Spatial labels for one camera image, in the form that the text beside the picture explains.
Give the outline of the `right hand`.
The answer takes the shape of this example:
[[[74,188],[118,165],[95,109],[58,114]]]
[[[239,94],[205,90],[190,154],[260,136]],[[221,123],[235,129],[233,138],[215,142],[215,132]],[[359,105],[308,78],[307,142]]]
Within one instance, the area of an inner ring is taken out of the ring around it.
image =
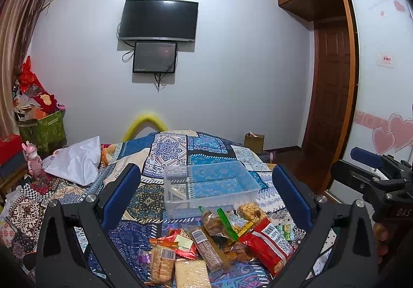
[[[380,264],[383,257],[388,253],[388,240],[393,237],[393,231],[383,224],[375,222],[373,232],[377,242],[377,262]]]

